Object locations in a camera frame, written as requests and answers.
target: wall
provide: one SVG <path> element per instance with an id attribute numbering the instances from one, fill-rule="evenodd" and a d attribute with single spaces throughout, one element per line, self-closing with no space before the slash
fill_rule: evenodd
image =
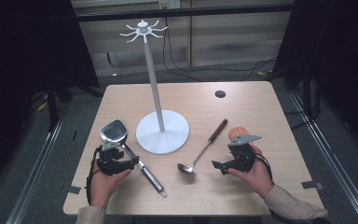
<path id="1" fill-rule="evenodd" d="M 158 9 L 158 1 L 84 1 L 72 0 L 76 14 L 100 12 L 125 12 Z M 281 1 L 193 0 L 181 1 L 181 8 L 235 7 L 251 5 L 293 3 Z M 87 7 L 99 4 L 104 6 Z M 220 63 L 242 63 L 269 60 L 276 56 L 289 20 L 290 12 L 252 13 L 218 16 L 194 16 L 168 18 L 172 45 L 172 57 L 178 66 L 198 66 Z M 131 37 L 119 34 L 131 32 L 127 24 L 136 27 L 140 20 L 81 22 L 89 53 L 98 76 L 113 73 L 131 73 L 145 70 L 143 43 L 140 40 L 127 43 Z M 159 21 L 157 28 L 165 26 L 164 18 L 148 19 L 151 25 Z M 169 42 L 166 38 L 165 63 L 172 67 Z M 150 38 L 156 70 L 162 65 L 163 38 Z M 112 60 L 107 62 L 106 52 Z"/>

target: person's right hand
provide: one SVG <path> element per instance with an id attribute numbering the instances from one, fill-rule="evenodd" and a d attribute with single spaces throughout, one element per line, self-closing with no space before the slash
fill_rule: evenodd
<path id="1" fill-rule="evenodd" d="M 260 148 L 256 146 L 252 146 L 252 148 L 255 153 L 262 155 Z M 251 190 L 256 192 L 262 199 L 265 199 L 274 187 L 266 165 L 259 160 L 255 160 L 254 166 L 248 173 L 233 168 L 228 169 L 228 173 L 244 181 Z"/>

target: human hand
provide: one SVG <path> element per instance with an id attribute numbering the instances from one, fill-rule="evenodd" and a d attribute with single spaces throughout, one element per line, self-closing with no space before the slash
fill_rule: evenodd
<path id="1" fill-rule="evenodd" d="M 260 148 L 256 146 L 252 146 L 252 148 L 255 153 L 262 155 Z M 228 169 L 228 173 L 245 182 L 262 199 L 265 199 L 274 187 L 266 165 L 259 160 L 255 160 L 254 166 L 248 173 L 233 168 Z"/>
<path id="2" fill-rule="evenodd" d="M 106 209 L 110 197 L 115 192 L 118 182 L 127 177 L 131 170 L 125 170 L 117 175 L 106 175 L 99 170 L 97 161 L 94 162 L 95 173 L 91 180 L 91 206 L 97 206 Z"/>

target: table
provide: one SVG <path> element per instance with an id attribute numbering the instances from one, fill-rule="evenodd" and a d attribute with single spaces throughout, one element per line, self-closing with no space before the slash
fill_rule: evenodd
<path id="1" fill-rule="evenodd" d="M 217 91 L 226 96 L 218 98 Z M 230 161 L 228 131 L 244 127 L 261 135 L 255 142 L 268 158 L 274 182 L 298 199 L 323 206 L 316 189 L 303 189 L 310 173 L 296 140 L 269 82 L 203 82 L 158 84 L 163 110 L 183 115 L 190 126 L 186 143 L 171 155 L 156 156 L 142 149 L 135 136 L 140 120 L 155 111 L 149 84 L 112 85 L 104 94 L 92 125 L 89 139 L 78 164 L 72 185 L 81 187 L 78 194 L 68 193 L 63 211 L 75 215 L 87 206 L 86 177 L 96 147 L 103 143 L 99 130 L 114 119 L 120 119 L 129 136 L 127 145 L 139 155 L 168 192 L 163 198 L 135 167 L 112 196 L 107 214 L 122 216 L 264 216 L 269 214 L 263 200 L 243 182 L 222 175 L 211 161 Z M 189 165 L 206 146 L 209 137 L 222 122 L 227 127 L 195 166 L 195 176 L 181 174 L 178 162 Z"/>

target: person's left hand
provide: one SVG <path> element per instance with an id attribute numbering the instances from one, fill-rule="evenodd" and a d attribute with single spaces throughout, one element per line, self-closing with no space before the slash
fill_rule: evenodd
<path id="1" fill-rule="evenodd" d="M 118 182 L 127 177 L 131 170 L 125 170 L 117 175 L 106 175 L 98 167 L 97 161 L 94 163 L 93 173 L 91 180 L 91 206 L 97 206 L 106 209 L 110 197 L 115 192 Z"/>

